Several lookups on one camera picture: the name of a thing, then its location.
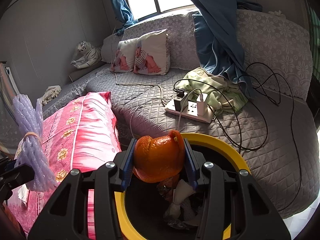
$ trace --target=screw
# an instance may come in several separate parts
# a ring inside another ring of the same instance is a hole
[[[116,166],[116,164],[114,162],[107,162],[106,163],[107,168],[113,168],[114,166]]]
[[[78,169],[73,169],[72,171],[70,171],[70,174],[71,174],[72,176],[76,176],[76,175],[79,174],[79,170],[78,170]]]
[[[213,165],[212,162],[205,162],[205,163],[204,163],[204,166],[205,166],[206,168],[212,168],[214,165]]]
[[[240,170],[239,173],[242,176],[248,176],[248,174],[249,174],[249,172],[247,170]]]

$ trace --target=power strip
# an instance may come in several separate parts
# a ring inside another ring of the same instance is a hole
[[[173,99],[164,107],[164,109],[168,113],[180,115],[180,111],[176,111],[174,107]],[[211,109],[208,107],[204,115],[198,115],[197,103],[188,101],[188,106],[182,111],[181,116],[188,119],[196,120],[199,122],[211,123],[213,113]]]

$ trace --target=white tiger plush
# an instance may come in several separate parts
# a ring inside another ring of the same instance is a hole
[[[101,61],[101,48],[95,48],[87,41],[81,41],[76,47],[76,54],[83,55],[78,60],[71,61],[71,64],[76,68],[86,68],[92,66],[94,63]]]

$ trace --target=white cable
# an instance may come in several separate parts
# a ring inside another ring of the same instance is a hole
[[[164,99],[171,100],[171,98],[152,98],[152,99],[148,100],[147,102],[144,102],[143,104],[137,106],[136,110],[135,110],[135,111],[133,112],[133,114],[131,115],[130,122],[129,122],[130,131],[131,131],[131,134],[132,134],[132,137],[133,137],[133,138],[135,138],[135,137],[134,137],[134,134],[133,134],[133,132],[132,132],[131,121],[132,121],[132,117],[133,117],[134,114],[137,112],[137,110],[139,109],[139,107],[142,106],[142,105],[145,105],[146,103],[148,103],[148,102],[150,102],[150,101],[152,101],[152,100],[161,100],[161,101],[163,101]]]
[[[184,106],[184,103],[186,102],[186,100],[188,100],[188,97],[189,97],[189,95],[190,94],[192,94],[194,91],[196,91],[196,90],[200,90],[200,94],[202,94],[202,91],[201,91],[201,89],[200,88],[195,88],[195,89],[193,89],[189,94],[188,94],[188,96],[185,98],[185,100],[183,101],[183,104],[181,105],[181,110],[180,110],[180,114],[179,114],[179,120],[178,120],[178,126],[177,126],[177,131],[179,131],[179,127],[180,127],[180,119],[181,119],[181,115],[182,115],[182,111],[184,110],[183,108],[182,108],[182,106]]]
[[[116,75],[115,72],[112,72],[110,70],[111,73],[113,73],[116,77],[116,85],[119,85],[119,86],[150,86],[150,87],[158,87],[160,89],[160,98],[163,98],[163,90],[162,90],[162,87],[158,84],[141,84],[141,83],[129,83],[129,84],[122,84],[122,83],[118,83],[118,77]]]
[[[111,54],[112,54],[112,36],[111,36]],[[115,75],[115,77],[116,77],[116,85],[118,85],[118,86],[150,86],[150,87],[155,87],[155,86],[156,86],[156,87],[158,87],[158,88],[160,89],[160,97],[163,98],[163,90],[162,90],[162,87],[161,87],[160,85],[158,85],[158,84],[141,84],[141,83],[122,84],[122,83],[118,83],[118,77],[117,77],[116,73],[115,73],[115,72],[112,72],[111,70],[110,70],[110,72]]]

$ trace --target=floor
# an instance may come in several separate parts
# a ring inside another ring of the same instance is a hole
[[[320,144],[320,132],[318,132],[318,141]],[[305,211],[284,219],[284,223],[286,224],[290,232],[291,239],[294,239],[305,227],[305,225],[308,223],[313,213],[315,212],[316,208],[318,207],[319,203],[320,193],[318,198]]]

